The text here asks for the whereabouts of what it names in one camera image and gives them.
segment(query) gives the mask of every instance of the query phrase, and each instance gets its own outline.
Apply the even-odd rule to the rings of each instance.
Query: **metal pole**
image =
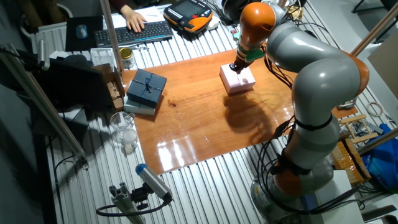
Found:
[[[383,134],[378,139],[376,139],[376,140],[366,144],[364,147],[358,149],[358,152],[360,155],[363,155],[363,154],[369,152],[370,150],[374,149],[375,147],[378,147],[381,144],[388,142],[397,136],[398,136],[398,128],[394,128],[389,133]]]
[[[123,71],[122,57],[120,56],[118,37],[116,36],[116,31],[113,26],[111,8],[109,7],[108,0],[99,0],[101,2],[102,12],[104,13],[104,18],[106,22],[106,27],[108,28],[109,39],[111,40],[111,45],[113,49],[113,54],[116,58],[116,63],[118,65],[118,72],[121,74]]]
[[[369,34],[355,47],[351,52],[355,57],[358,56],[363,49],[365,49],[369,43],[380,33],[383,28],[398,14],[398,2],[392,7],[384,18],[369,32]]]
[[[287,2],[287,0],[280,0],[280,1],[278,2],[278,6],[281,7],[281,8],[283,9],[283,8],[285,7],[286,2]]]
[[[17,50],[11,45],[7,44],[6,50],[18,55]],[[14,75],[17,81],[25,89],[27,94],[32,98],[37,107],[41,110],[44,116],[49,120],[51,125],[55,128],[61,138],[71,146],[72,151],[79,157],[86,159],[86,153],[76,140],[68,126],[59,117],[57,110],[51,104],[51,101],[44,93],[43,89],[37,83],[36,79],[30,72],[25,71],[21,60],[6,54],[0,53],[0,59],[4,62],[6,67]]]

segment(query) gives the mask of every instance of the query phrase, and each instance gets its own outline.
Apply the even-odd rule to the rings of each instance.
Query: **computer monitor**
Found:
[[[37,61],[37,55],[18,50],[21,57]],[[101,71],[63,58],[50,59],[47,71],[32,72],[54,107],[80,104],[94,111],[112,112],[113,100],[101,77]]]

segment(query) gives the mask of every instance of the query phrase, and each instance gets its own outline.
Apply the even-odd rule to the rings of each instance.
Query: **pink box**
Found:
[[[256,84],[250,68],[244,68],[238,75],[229,68],[229,64],[222,65],[220,76],[228,94],[250,90]]]

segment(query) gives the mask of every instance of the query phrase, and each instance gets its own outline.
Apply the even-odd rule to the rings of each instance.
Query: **blue gift box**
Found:
[[[130,84],[127,96],[131,101],[156,108],[166,80],[165,77],[139,69]]]

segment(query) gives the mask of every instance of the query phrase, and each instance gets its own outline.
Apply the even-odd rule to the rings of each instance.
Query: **wooden table surface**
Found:
[[[145,162],[156,174],[266,141],[293,115],[291,90],[261,59],[249,67],[253,89],[228,96],[220,67],[234,62],[235,54],[230,50],[145,69],[167,78],[155,116],[135,118]],[[126,86],[135,73],[123,71]]]

